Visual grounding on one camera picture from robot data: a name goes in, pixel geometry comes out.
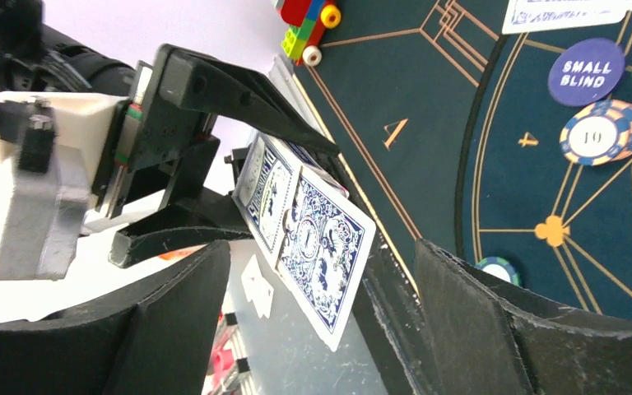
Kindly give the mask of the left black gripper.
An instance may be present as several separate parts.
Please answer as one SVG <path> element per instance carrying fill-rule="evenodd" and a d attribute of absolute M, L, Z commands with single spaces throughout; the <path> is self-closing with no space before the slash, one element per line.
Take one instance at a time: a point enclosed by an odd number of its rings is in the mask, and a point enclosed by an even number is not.
<path fill-rule="evenodd" d="M 95 209 L 115 218 L 125 204 L 168 188 L 192 146 L 207 140 L 214 114 L 311 151 L 337 145 L 311 127 L 261 72 L 172 44 L 140 62 L 130 103 L 114 116 L 113 143 L 95 177 Z M 209 188 L 116 231 L 109 262 L 128 268 L 163 253 L 253 236 L 229 195 Z"/>

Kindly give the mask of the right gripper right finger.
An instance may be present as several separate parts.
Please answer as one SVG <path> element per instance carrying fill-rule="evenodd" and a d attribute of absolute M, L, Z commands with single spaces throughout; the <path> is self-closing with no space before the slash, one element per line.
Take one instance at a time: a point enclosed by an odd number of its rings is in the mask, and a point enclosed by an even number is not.
<path fill-rule="evenodd" d="M 632 321 L 557 303 L 419 239 L 417 285 L 446 394 L 632 394 Z"/>

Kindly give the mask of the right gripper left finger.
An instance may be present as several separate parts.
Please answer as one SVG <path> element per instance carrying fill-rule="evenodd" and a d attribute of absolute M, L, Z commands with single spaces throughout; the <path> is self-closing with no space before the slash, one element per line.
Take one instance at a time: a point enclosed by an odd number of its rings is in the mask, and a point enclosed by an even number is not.
<path fill-rule="evenodd" d="M 0 394 L 199 394 L 230 261 L 215 241 L 52 318 L 0 323 Z"/>

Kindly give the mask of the green poker chip stack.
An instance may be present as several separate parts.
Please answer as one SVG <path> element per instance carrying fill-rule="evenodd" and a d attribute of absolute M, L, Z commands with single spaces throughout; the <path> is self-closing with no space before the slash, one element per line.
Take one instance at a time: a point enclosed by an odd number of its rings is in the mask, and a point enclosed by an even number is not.
<path fill-rule="evenodd" d="M 507 281 L 516 286 L 522 285 L 519 272 L 505 258 L 496 256 L 486 257 L 477 262 L 474 267 L 500 280 Z"/>

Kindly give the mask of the pink chip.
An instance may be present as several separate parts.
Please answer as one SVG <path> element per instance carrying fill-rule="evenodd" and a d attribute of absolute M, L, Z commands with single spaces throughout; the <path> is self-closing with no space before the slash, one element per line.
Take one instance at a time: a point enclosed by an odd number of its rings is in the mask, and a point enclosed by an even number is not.
<path fill-rule="evenodd" d="M 568 161 L 604 165 L 632 155 L 632 104 L 601 100 L 586 106 L 563 127 L 560 148 Z"/>

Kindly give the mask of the blue playing card deck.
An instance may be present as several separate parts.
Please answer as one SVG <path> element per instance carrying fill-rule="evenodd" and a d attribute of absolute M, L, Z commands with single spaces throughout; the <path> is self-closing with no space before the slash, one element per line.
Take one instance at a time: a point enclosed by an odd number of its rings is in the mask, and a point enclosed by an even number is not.
<path fill-rule="evenodd" d="M 305 148 L 256 132 L 232 198 L 268 263 L 277 262 L 285 231 L 284 213 L 292 207 L 296 183 L 306 167 L 344 197 L 349 192 Z"/>

